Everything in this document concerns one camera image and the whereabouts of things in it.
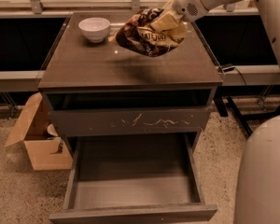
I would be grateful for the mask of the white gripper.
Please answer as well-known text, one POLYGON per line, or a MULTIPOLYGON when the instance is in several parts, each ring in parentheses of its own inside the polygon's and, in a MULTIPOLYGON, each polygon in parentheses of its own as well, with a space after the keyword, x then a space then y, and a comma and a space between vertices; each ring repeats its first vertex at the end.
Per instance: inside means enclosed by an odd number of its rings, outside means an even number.
MULTIPOLYGON (((173 9, 183 15, 188 21, 196 21, 208 13, 208 9, 202 0, 174 0, 173 9)), ((179 15, 173 11, 167 11, 156 18, 150 26, 156 31, 167 31, 167 34, 173 40, 184 39, 187 34, 187 26, 184 23, 179 24, 179 15)))

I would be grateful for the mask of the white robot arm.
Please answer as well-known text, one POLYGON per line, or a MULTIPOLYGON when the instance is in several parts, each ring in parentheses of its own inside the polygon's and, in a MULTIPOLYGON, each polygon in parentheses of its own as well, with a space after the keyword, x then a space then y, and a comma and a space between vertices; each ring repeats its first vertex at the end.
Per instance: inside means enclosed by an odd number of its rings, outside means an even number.
MULTIPOLYGON (((183 18, 196 21, 209 10, 241 0, 172 0, 173 13, 162 15, 153 27, 175 28, 183 18)), ((280 0, 254 0, 277 64, 246 66, 248 84, 280 84, 280 0)), ((242 154, 233 224, 280 224, 280 112, 252 132, 242 154)))

